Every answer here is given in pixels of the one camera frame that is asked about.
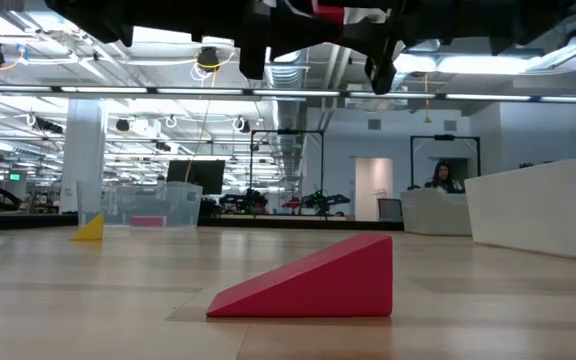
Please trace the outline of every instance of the computer monitor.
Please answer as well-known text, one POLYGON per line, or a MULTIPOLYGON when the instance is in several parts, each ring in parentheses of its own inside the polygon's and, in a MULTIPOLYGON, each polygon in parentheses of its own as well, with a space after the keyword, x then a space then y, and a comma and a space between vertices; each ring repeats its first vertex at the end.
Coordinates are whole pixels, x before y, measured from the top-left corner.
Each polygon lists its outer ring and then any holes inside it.
POLYGON ((221 186, 224 181, 224 170, 226 169, 226 162, 223 160, 218 161, 205 161, 205 160, 173 160, 168 166, 167 182, 181 181, 203 187, 204 195, 221 194, 221 186), (190 165, 190 174, 188 181, 186 181, 186 170, 190 165))

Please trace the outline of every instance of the person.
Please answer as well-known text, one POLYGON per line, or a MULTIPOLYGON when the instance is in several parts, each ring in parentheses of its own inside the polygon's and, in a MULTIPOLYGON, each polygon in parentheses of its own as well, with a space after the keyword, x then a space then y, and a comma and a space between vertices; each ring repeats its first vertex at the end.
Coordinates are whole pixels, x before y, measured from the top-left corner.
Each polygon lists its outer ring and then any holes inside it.
POLYGON ((443 194, 463 194, 464 189, 457 180, 453 180, 450 165, 440 161, 435 166, 435 174, 432 181, 426 183, 426 188, 435 189, 443 194))

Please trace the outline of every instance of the black metal frame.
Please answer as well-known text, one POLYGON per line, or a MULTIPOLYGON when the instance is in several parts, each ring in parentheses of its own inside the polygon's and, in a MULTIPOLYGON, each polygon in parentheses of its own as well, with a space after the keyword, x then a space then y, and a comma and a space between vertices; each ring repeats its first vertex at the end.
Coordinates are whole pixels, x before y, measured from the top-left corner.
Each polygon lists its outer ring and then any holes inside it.
POLYGON ((481 138, 479 136, 412 135, 410 137, 410 186, 415 186, 415 139, 433 139, 435 141, 475 140, 477 143, 477 176, 481 176, 481 138))
MULTIPOLYGON (((322 130, 290 130, 290 129, 284 129, 284 130, 252 130, 250 132, 250 178, 248 181, 248 185, 250 188, 252 188, 252 172, 253 172, 253 155, 254 155, 254 146, 255 146, 255 135, 256 134, 277 134, 277 135, 308 135, 308 134, 319 134, 319 137, 321 138, 321 178, 320 178, 320 184, 319 184, 319 189, 321 191, 323 191, 324 189, 324 131, 322 130)), ((328 215, 324 214, 324 218, 326 219, 326 221, 328 220, 328 215)))

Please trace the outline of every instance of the pink object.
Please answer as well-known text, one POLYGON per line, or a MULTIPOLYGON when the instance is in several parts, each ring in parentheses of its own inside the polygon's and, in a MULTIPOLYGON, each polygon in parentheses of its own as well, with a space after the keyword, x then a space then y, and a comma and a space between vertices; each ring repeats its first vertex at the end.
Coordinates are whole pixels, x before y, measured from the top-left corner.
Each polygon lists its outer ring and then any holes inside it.
POLYGON ((208 316, 390 316, 392 238, 362 234, 226 289, 208 316))
POLYGON ((166 227, 166 217, 165 216, 133 216, 130 218, 130 226, 166 227))

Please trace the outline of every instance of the wooden floor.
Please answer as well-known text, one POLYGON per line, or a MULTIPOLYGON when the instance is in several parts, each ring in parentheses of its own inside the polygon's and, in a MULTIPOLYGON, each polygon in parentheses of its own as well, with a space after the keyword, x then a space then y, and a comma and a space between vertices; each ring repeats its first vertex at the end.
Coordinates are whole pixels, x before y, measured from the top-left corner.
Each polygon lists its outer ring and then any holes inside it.
POLYGON ((389 319, 206 321, 219 290, 351 232, 0 232, 0 359, 576 360, 576 261, 393 234, 389 319))

